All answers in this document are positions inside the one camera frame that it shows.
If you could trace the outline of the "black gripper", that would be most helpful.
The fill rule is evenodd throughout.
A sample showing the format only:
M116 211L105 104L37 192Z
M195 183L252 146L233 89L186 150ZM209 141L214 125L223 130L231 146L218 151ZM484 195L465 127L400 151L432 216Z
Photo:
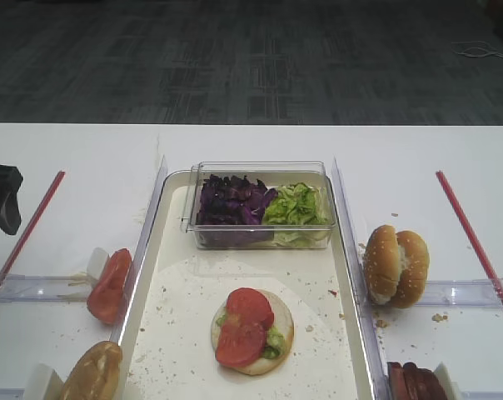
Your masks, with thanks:
M17 192L22 181L17 167L0 164L0 229L7 235L16 235L21 225Z

